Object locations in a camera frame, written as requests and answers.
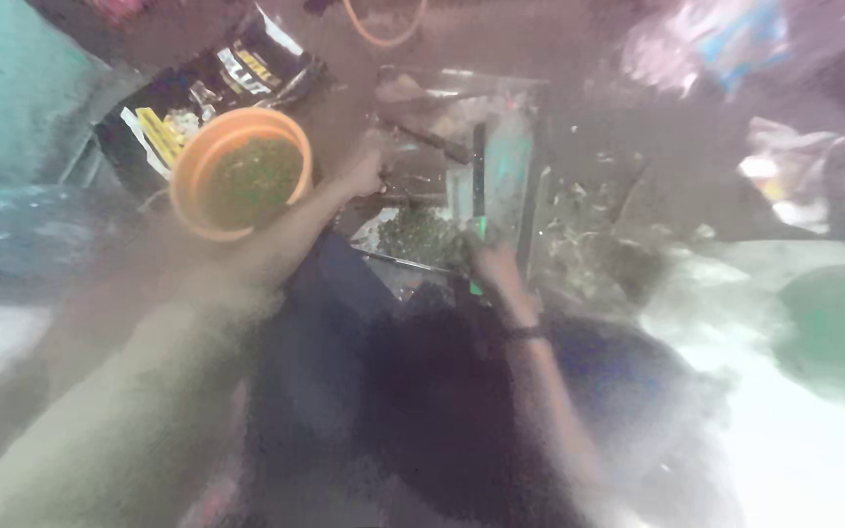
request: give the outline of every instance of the plastic bag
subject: plastic bag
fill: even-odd
[[[752,180],[782,222],[826,233],[823,166],[841,139],[833,132],[801,134],[787,125],[752,117],[746,140],[752,154],[739,163],[739,171]]]
[[[0,303],[52,300],[100,247],[125,240],[135,217],[125,211],[132,208],[93,189],[0,189]]]
[[[702,68],[732,92],[745,75],[787,52],[779,0],[687,0],[670,16],[631,31],[623,65],[640,82],[685,94]]]

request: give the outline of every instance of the teal wall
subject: teal wall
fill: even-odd
[[[0,186],[66,165],[104,71],[23,0],[0,0]]]

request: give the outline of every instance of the orange bowl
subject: orange bowl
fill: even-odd
[[[207,123],[181,150],[169,182],[169,193],[178,219],[194,234],[218,242],[231,242],[252,233],[253,226],[224,229],[204,210],[203,193],[222,155],[238,149],[253,137],[283,138],[302,155],[299,183],[286,201],[291,204],[311,190],[311,145],[298,123],[286,114],[265,108],[242,108]]]

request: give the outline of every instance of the forearm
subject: forearm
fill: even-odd
[[[183,330],[185,314],[152,317]],[[178,359],[126,349],[54,402],[0,459],[0,526],[174,525],[227,431],[231,389],[223,375],[195,383],[196,359]]]
[[[510,291],[502,299],[508,324],[539,325],[523,290]],[[534,337],[510,343],[508,361],[519,413],[562,483],[564,497],[583,520],[599,517],[592,510],[604,499],[604,483],[595,446],[573,406],[550,342]]]
[[[225,263],[191,276],[123,351],[67,392],[0,460],[0,526],[170,526],[226,430],[248,347],[237,330],[350,198],[316,189]]]

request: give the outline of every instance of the dark clothing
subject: dark clothing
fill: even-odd
[[[567,526],[555,478],[514,426],[499,319],[474,303],[464,306],[431,284],[401,306],[359,253],[337,235],[323,235],[289,283],[286,307],[260,336],[274,357],[264,358],[252,386],[252,493],[267,492],[255,491],[257,482],[276,479],[284,463],[295,471],[295,457],[265,462],[270,450],[305,449],[298,433],[276,434],[283,427],[276,413],[288,414],[281,407],[289,405],[292,421],[310,431],[305,436],[378,455],[442,515]],[[620,437],[647,434],[684,369],[618,325],[546,322],[606,462],[634,471],[625,466],[645,462],[628,452],[639,446]],[[284,396],[277,397],[277,386]]]

